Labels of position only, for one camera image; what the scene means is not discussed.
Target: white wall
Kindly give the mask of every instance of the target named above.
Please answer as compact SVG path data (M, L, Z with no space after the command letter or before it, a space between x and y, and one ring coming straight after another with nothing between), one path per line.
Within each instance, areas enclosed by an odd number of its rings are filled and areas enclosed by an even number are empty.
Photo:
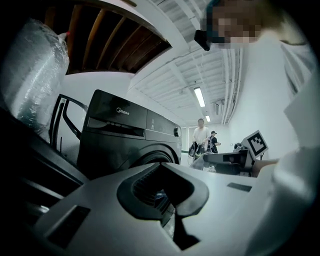
M95 90L124 98L134 75L122 72L86 72L66 75L61 94L89 105Z
M298 147L293 127L284 114L290 93L280 43L264 35L245 51L247 70L236 110L229 123L232 143L260 130L269 147L264 159L280 158Z

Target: dark gray washing machine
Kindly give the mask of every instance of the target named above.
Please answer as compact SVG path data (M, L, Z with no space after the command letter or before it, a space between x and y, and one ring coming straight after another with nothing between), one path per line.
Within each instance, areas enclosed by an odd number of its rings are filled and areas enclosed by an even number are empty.
M181 128L163 116L96 90L80 136L77 166L89 179L148 163L181 160Z

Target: fluorescent light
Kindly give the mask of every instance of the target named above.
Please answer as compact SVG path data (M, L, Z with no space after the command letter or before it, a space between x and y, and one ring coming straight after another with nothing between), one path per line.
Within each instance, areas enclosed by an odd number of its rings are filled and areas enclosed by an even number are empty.
M201 89L199 87L198 88L194 88L194 93L195 93L196 97L198 98L200 107L201 108L205 107L206 104L205 104L204 97L202 95Z

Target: plastic wrap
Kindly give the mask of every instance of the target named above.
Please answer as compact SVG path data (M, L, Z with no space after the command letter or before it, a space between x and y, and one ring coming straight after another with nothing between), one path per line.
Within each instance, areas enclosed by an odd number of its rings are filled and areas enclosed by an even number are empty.
M16 35L0 69L5 107L47 142L68 65L64 38L40 21L29 19Z

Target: white ceiling beam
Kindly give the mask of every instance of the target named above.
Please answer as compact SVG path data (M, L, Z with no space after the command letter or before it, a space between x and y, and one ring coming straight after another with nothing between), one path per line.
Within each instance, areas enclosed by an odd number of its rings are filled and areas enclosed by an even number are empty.
M170 62L180 62L187 58L190 58L190 54L192 53L200 53L204 51L200 46L194 50L193 52L186 51L184 54L182 54L179 57L175 56L174 50L169 49L163 54L161 54L159 57L154 59L152 62L150 62L148 65L146 65L142 70L140 70L131 80L129 90L131 88L134 88L136 86L139 86L141 83L144 83L145 80L154 73L161 74L162 71L164 71L167 67L166 64Z
M151 0L134 0L134 9L143 15L169 42L176 57L189 51L188 43L172 20Z
M194 105L197 109L198 114L200 115L200 117L203 117L203 113L202 113L202 109L199 105L199 102L197 101L196 97L194 96L194 94L190 91L189 89L189 85L187 83L187 81L185 80L184 76L182 75L182 73L180 72L180 70L178 69L177 65L173 62L169 63L169 67L172 71L172 73L176 76L176 78L180 81L180 83L182 84L181 88L185 88L186 93L190 96L191 100L194 102Z
M192 25L196 30L200 29L200 22L193 13L193 11L190 9L190 7L186 4L184 0L174 0L178 6L184 11L186 16L189 18L191 21Z
M196 4L195 0L189 0L189 2L192 4L193 8L199 15L199 18L202 19L203 12L200 10L199 6Z

